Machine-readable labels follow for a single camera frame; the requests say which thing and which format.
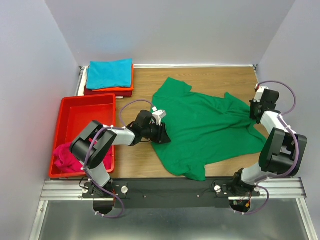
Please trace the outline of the green t-shirt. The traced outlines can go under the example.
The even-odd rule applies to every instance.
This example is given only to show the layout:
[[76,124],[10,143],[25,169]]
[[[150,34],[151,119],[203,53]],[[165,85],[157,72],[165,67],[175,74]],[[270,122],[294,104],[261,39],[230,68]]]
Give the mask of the green t-shirt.
[[171,140],[152,146],[175,176],[204,181],[206,165],[259,153],[266,143],[250,119],[250,107],[228,92],[223,97],[193,92],[192,86],[169,77],[152,103],[166,112],[163,121]]

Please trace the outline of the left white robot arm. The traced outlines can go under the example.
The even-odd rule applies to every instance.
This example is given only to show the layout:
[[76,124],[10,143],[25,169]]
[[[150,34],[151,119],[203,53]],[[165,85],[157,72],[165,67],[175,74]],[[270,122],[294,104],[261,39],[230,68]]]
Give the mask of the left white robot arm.
[[113,146],[132,147],[143,139],[156,144],[171,142],[163,122],[166,112],[155,107],[152,110],[141,110],[135,121],[124,127],[107,126],[93,120],[71,143],[70,153],[81,163],[99,197],[107,197],[113,191],[112,177],[104,165],[105,156]]

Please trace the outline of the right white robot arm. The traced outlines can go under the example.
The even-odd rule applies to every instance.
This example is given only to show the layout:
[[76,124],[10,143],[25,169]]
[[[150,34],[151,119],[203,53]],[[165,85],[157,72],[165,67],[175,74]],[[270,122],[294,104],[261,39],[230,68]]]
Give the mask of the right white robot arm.
[[276,110],[279,97],[279,92],[266,86],[255,87],[250,118],[264,126],[268,138],[258,163],[234,174],[229,189],[236,196],[252,193],[258,183],[267,179],[294,177],[300,169],[308,139],[296,133]]

